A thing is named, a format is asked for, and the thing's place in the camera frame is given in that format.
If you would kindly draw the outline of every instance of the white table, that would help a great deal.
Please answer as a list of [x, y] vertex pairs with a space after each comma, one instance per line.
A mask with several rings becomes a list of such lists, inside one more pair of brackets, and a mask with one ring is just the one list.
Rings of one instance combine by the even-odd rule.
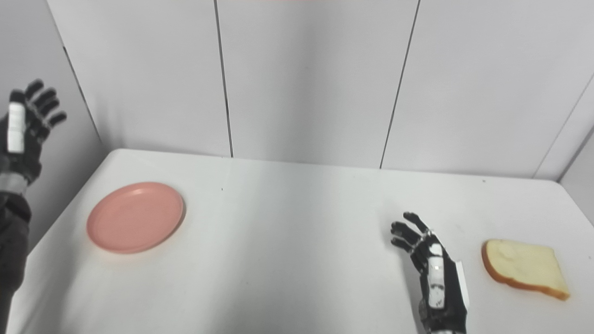
[[[91, 209], [140, 181], [176, 188], [184, 222], [140, 254], [98, 249]], [[418, 274], [389, 243], [407, 210], [463, 260], [469, 333], [591, 331], [594, 228], [556, 183], [117, 150], [31, 253], [8, 332], [416, 333]], [[554, 247], [571, 298], [493, 281], [488, 238]]]

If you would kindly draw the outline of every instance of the white bread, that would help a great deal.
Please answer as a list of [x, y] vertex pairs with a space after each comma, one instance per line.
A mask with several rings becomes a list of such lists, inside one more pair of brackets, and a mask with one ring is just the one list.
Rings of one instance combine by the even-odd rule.
[[486, 271], [497, 282], [541, 291], [560, 300], [570, 296], [550, 247], [491, 239], [483, 244], [482, 258]]

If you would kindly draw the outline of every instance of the white wall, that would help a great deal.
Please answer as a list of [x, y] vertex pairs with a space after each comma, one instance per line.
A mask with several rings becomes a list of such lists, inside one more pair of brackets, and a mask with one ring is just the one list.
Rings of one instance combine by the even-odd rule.
[[34, 246], [105, 157], [44, 0], [0, 1], [0, 105], [13, 88], [42, 78], [58, 91], [68, 121], [45, 145], [41, 177], [26, 197], [33, 211]]
[[416, 0], [220, 0], [236, 157], [377, 168]]
[[212, 0], [48, 3], [108, 148], [230, 155]]
[[593, 12], [590, 0], [421, 1], [383, 167], [556, 179], [568, 159], [538, 170], [594, 73]]
[[[111, 148], [227, 156], [229, 121], [236, 157], [380, 165], [415, 0], [48, 1]], [[594, 125], [592, 12], [421, 1], [383, 168], [557, 179]]]

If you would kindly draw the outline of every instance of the bread crust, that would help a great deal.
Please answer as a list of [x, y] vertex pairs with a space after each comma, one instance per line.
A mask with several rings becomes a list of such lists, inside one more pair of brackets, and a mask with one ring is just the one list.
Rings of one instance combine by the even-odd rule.
[[568, 294], [564, 291], [559, 291], [559, 290], [550, 288], [548, 286], [525, 284], [522, 282], [518, 282], [513, 278], [505, 277], [505, 276], [499, 274], [495, 270], [495, 268], [493, 268], [493, 265], [489, 261], [489, 255], [487, 255], [487, 252], [486, 252], [486, 245], [487, 245], [487, 243], [489, 243], [489, 241], [490, 240], [487, 240], [483, 243], [483, 246], [481, 248], [481, 255], [482, 255], [482, 259], [483, 259], [483, 264], [485, 265], [486, 272], [488, 272], [489, 275], [491, 275], [491, 277], [494, 280], [496, 280], [499, 283], [504, 283], [509, 286], [512, 286], [513, 288], [531, 290], [531, 291], [540, 291], [544, 294], [555, 297], [559, 300], [567, 300], [569, 298], [570, 294]]

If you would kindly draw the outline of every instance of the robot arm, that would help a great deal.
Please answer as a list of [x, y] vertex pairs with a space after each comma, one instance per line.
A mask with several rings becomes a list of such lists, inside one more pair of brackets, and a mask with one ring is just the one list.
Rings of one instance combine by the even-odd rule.
[[466, 334], [468, 294], [462, 263], [452, 261], [437, 236], [412, 212], [404, 218], [421, 232], [418, 234], [406, 223], [394, 222], [391, 243], [407, 251], [419, 271], [423, 299], [419, 314], [429, 334]]
[[66, 120], [53, 88], [36, 80], [13, 90], [8, 114], [0, 119], [0, 333], [6, 331], [10, 303], [23, 283], [31, 210], [23, 197], [41, 173], [41, 147], [50, 130]]

